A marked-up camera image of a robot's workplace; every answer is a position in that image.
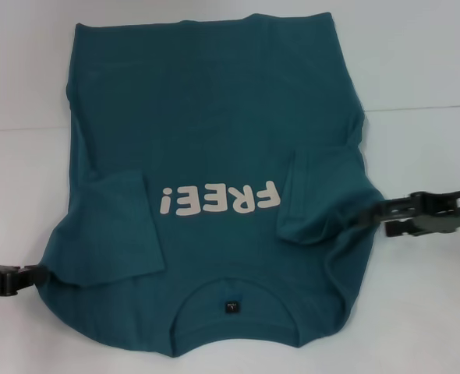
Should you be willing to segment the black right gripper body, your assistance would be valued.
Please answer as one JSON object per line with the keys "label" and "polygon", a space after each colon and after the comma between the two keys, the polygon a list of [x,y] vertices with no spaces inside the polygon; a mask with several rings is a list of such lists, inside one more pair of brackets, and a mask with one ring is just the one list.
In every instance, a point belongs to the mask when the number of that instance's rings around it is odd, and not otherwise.
{"label": "black right gripper body", "polygon": [[448,234],[460,228],[460,191],[424,192],[420,202],[419,227],[425,232]]}

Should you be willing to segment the teal FREE print t-shirt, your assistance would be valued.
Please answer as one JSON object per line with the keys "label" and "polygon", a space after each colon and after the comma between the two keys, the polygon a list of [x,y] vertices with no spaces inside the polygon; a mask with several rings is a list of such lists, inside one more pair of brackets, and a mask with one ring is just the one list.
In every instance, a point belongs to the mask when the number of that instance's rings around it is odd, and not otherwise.
{"label": "teal FREE print t-shirt", "polygon": [[102,344],[177,357],[343,328],[381,200],[330,13],[76,26],[69,208],[46,306]]}

